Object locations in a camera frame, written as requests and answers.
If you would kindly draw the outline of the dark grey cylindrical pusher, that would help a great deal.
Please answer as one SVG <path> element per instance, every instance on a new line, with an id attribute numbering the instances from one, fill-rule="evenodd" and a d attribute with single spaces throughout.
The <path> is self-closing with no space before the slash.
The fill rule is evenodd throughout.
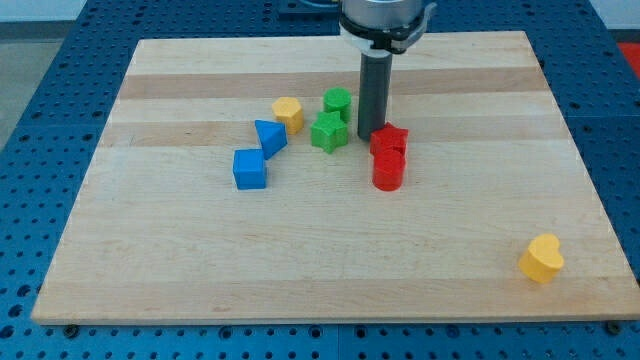
<path id="1" fill-rule="evenodd" d="M 357 132 L 364 141 L 386 123 L 392 59 L 361 55 Z"/>

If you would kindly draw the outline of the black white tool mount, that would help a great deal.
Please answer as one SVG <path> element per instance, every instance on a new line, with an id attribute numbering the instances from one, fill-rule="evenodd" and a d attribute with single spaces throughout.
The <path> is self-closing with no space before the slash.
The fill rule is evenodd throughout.
<path id="1" fill-rule="evenodd" d="M 427 31 L 436 2 L 341 2 L 340 33 L 364 55 L 399 55 Z"/>

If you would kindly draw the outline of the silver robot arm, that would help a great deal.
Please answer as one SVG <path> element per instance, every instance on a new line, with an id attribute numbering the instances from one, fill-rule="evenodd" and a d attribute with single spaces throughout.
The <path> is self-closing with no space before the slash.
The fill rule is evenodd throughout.
<path id="1" fill-rule="evenodd" d="M 343 0 L 339 25 L 361 54 L 357 134 L 364 141 L 386 123 L 393 57 L 427 31 L 437 8 L 425 0 Z"/>

